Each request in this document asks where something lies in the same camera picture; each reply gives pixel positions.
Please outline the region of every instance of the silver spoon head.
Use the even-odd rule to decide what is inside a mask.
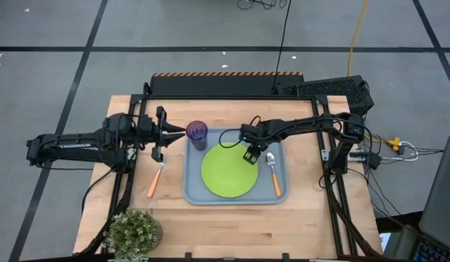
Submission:
[[[271,152],[267,152],[267,165],[275,164],[275,156]]]

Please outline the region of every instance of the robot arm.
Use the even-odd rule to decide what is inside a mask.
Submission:
[[[333,126],[336,122],[344,123],[342,132]],[[337,147],[326,157],[326,164],[332,172],[346,173],[347,156],[351,148],[363,140],[363,119],[349,113],[322,114],[292,121],[271,119],[259,122],[256,126],[242,124],[239,139],[250,144],[243,158],[248,163],[255,164],[271,143],[280,143],[290,135],[318,131],[327,132],[339,141]]]
[[[121,144],[143,150],[145,144],[155,143],[152,158],[163,161],[161,147],[168,147],[184,135],[184,128],[166,122],[166,112],[159,106],[157,124],[149,115],[140,118],[138,126],[127,114],[114,114],[103,121],[103,128],[92,133],[72,135],[39,135],[28,140],[26,159],[30,165],[41,167],[58,159],[84,162],[104,162],[111,167],[123,167],[128,162],[127,149]]]

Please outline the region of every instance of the green plate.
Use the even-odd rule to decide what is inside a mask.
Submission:
[[[220,197],[239,197],[251,190],[259,168],[246,162],[242,158],[244,153],[246,147],[242,145],[232,148],[216,145],[210,149],[202,162],[202,180],[210,191]]]

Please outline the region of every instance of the black floor line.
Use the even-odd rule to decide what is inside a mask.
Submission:
[[[0,52],[84,52],[86,47],[0,47]]]
[[[58,121],[57,129],[55,130],[56,134],[63,134],[63,130],[65,129],[66,122],[68,121],[68,117],[70,115],[71,106],[73,105],[74,98],[76,96],[76,93],[78,92],[79,83],[81,82],[84,69],[86,68],[87,60],[89,59],[89,50],[90,47],[92,47],[92,45],[94,44],[95,36],[97,35],[97,31],[100,26],[100,21],[102,20],[103,13],[107,6],[107,1],[108,0],[102,0],[102,2],[100,3],[99,11],[97,12],[94,25],[92,26],[91,33],[89,35],[89,38],[87,39],[86,50],[84,51],[81,57],[81,61],[79,62],[78,69],[76,70],[76,73],[74,75],[73,83],[71,85],[65,105],[63,107],[62,114],[60,116],[60,120]],[[42,194],[44,193],[47,178],[49,177],[49,171],[50,170],[48,169],[43,169],[41,171],[39,179],[37,180],[36,188],[34,189],[33,196],[31,197],[31,201],[28,206],[28,210],[26,211],[23,223],[20,227],[20,231],[18,232],[15,244],[13,245],[12,253],[9,257],[10,262],[20,260],[21,252],[23,251],[26,239],[28,238],[29,230],[31,229],[31,225],[36,215],[37,208],[39,207],[39,202],[41,201]]]
[[[428,33],[428,37],[430,37],[430,40],[433,44],[433,47],[435,47],[438,51],[438,58],[440,59],[441,65],[443,66],[444,72],[446,73],[446,76],[448,77],[449,83],[450,83],[450,65],[449,61],[446,58],[446,55],[444,54],[443,49],[441,48],[440,42],[438,41],[438,38],[436,37],[435,32],[433,31],[433,28],[431,27],[430,21],[427,18],[427,15],[425,14],[425,11],[423,10],[422,5],[420,4],[419,0],[413,0],[414,6],[417,9],[417,12],[419,13],[420,19],[422,20],[423,26],[425,27],[425,30]]]
[[[90,47],[90,52],[279,52],[280,47]],[[87,47],[0,47],[0,52],[84,52]],[[443,48],[450,52],[450,47]],[[437,47],[354,47],[354,52],[423,53]],[[349,52],[349,47],[283,47],[282,52]]]

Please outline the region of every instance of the gray tray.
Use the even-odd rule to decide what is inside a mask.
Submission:
[[[207,135],[207,148],[204,151],[197,151],[191,141],[186,138],[186,154],[184,168],[184,184],[182,191],[185,199],[195,205],[268,205],[283,202],[289,195],[289,179],[286,168],[286,159],[284,157],[283,145],[273,143],[267,151],[275,155],[275,172],[281,189],[281,196],[277,197],[271,169],[265,163],[267,151],[257,160],[259,172],[257,181],[251,190],[242,196],[226,198],[213,194],[202,181],[201,166],[206,153],[214,146],[218,145],[218,137],[226,128],[209,129]],[[236,142],[239,131],[226,132],[222,137],[224,142]]]

